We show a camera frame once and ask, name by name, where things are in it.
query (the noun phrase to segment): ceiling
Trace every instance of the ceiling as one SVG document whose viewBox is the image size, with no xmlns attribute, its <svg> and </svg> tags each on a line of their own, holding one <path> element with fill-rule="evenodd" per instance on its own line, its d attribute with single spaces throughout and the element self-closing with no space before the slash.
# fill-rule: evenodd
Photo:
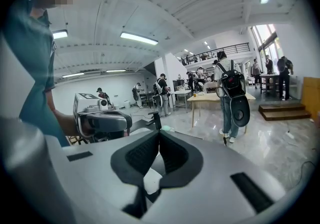
<svg viewBox="0 0 320 224">
<path fill-rule="evenodd" d="M 297 0 L 74 0 L 48 10 L 56 39 L 54 75 L 100 69 L 138 71 L 209 36 L 250 25 L 287 23 Z M 129 32 L 157 45 L 120 38 Z"/>
</svg>

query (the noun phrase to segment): white sneaker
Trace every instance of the white sneaker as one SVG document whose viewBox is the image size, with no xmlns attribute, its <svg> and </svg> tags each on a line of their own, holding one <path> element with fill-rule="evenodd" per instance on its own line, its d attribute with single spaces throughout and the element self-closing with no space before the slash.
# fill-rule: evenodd
<svg viewBox="0 0 320 224">
<path fill-rule="evenodd" d="M 230 143 L 235 143 L 235 141 L 236 141 L 236 138 L 234 138 L 234 137 L 231 137 L 231 138 L 229 139 L 229 142 L 230 142 Z"/>
<path fill-rule="evenodd" d="M 229 138 L 229 133 L 223 133 L 222 128 L 219 130 L 219 133 L 224 136 L 225 138 Z"/>
</svg>

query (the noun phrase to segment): balcony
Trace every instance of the balcony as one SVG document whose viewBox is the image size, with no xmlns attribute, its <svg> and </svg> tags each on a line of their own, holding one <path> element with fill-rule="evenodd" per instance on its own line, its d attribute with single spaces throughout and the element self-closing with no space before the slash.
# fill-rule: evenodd
<svg viewBox="0 0 320 224">
<path fill-rule="evenodd" d="M 253 52 L 250 51 L 249 43 L 235 44 L 219 49 L 208 50 L 193 56 L 188 56 L 187 58 L 180 59 L 179 61 L 186 68 L 193 68 L 198 65 L 210 64 L 217 59 L 217 53 L 224 51 L 226 56 L 232 60 L 239 60 L 241 62 L 244 59 L 250 58 L 253 56 Z"/>
</svg>

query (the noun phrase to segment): wooden platform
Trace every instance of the wooden platform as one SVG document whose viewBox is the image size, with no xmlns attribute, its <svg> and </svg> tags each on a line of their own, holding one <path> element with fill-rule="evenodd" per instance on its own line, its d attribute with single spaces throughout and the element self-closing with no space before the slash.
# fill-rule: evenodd
<svg viewBox="0 0 320 224">
<path fill-rule="evenodd" d="M 311 114 L 306 111 L 306 107 L 299 103 L 260 105 L 259 112 L 266 121 L 294 120 L 311 117 Z"/>
</svg>

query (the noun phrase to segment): railing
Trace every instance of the railing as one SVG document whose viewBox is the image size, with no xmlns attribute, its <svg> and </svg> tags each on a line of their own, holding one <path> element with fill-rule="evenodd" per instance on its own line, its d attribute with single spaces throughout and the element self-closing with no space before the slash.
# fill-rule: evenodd
<svg viewBox="0 0 320 224">
<path fill-rule="evenodd" d="M 202 52 L 199 54 L 195 54 L 193 56 L 187 56 L 185 58 L 180 59 L 179 61 L 182 65 L 189 65 L 190 63 L 197 63 L 209 59 L 214 59 L 217 57 L 217 52 L 224 51 L 224 53 L 228 56 L 229 54 L 237 54 L 243 52 L 250 52 L 249 43 L 240 43 L 235 44 L 219 49 L 208 50 L 206 52 Z"/>
</svg>

